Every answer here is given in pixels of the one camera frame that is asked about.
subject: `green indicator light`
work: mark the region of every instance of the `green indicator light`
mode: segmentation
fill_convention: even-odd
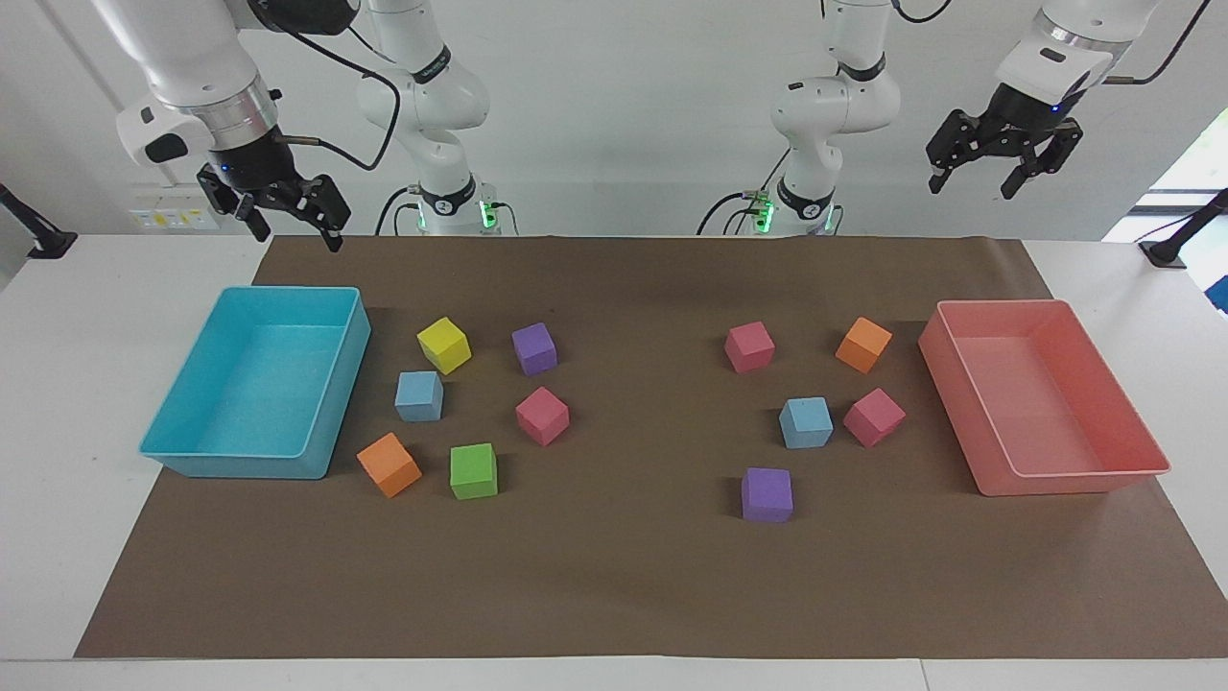
[[[488,228],[495,227],[495,223],[499,222],[499,216],[496,216],[494,211],[490,210],[490,204],[485,201],[478,201],[478,204],[481,206],[483,225],[485,225]]]
[[[833,234],[833,230],[840,230],[836,220],[836,209],[840,210],[840,220],[844,220],[844,206],[834,205],[828,209],[828,220],[823,221],[823,234]]]
[[[776,204],[768,201],[764,204],[764,210],[759,211],[759,220],[755,221],[755,230],[766,234],[771,232],[771,218],[776,215]]]

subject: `yellow cube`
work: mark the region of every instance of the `yellow cube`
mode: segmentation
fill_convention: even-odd
[[[418,334],[418,344],[421,345],[426,360],[431,361],[441,374],[452,374],[473,357],[473,352],[469,351],[469,339],[448,317],[422,329]]]

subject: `white table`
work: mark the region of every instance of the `white table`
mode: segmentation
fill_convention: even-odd
[[[249,282],[264,249],[86,236],[0,292],[0,689],[1228,689],[1228,660],[69,662],[160,470],[140,437],[217,292]],[[1028,249],[1168,454],[1164,490],[1224,588],[1228,322],[1132,245]]]

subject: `black clamp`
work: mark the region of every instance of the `black clamp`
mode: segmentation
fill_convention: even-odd
[[[1144,241],[1140,242],[1138,245],[1142,247],[1143,253],[1147,254],[1147,259],[1151,260],[1152,265],[1157,268],[1184,269],[1185,263],[1180,258],[1181,248],[1185,247],[1186,242],[1194,239],[1194,236],[1210,225],[1211,221],[1224,212],[1228,212],[1228,187],[1221,189],[1211,201],[1207,201],[1206,206],[1190,214],[1190,220],[1168,239],[1163,242]]]
[[[1074,118],[1066,118],[1046,131],[1028,131],[1011,125],[982,126],[984,118],[974,118],[964,110],[952,110],[938,131],[926,145],[926,155],[933,167],[930,191],[937,194],[950,178],[950,173],[984,156],[1018,157],[1019,164],[1002,183],[1002,196],[1012,199],[1025,182],[1043,173],[1056,173],[1070,158],[1083,128]],[[1036,145],[1049,140],[1044,152],[1036,153]]]
[[[0,206],[9,209],[34,239],[34,248],[26,254],[31,259],[59,259],[76,242],[77,233],[60,230],[18,199],[4,183],[0,183]]]
[[[196,173],[209,204],[222,215],[233,215],[247,225],[252,236],[264,242],[273,232],[260,209],[285,211],[319,231],[330,252],[341,248],[341,228],[350,218],[350,206],[341,196],[333,178],[319,174],[312,179],[301,177],[273,182],[263,189],[237,194],[214,169],[205,163]]]

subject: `wall socket panel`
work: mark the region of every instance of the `wall socket panel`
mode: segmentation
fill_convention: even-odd
[[[128,210],[141,230],[219,230],[217,217],[199,187],[136,188]]]

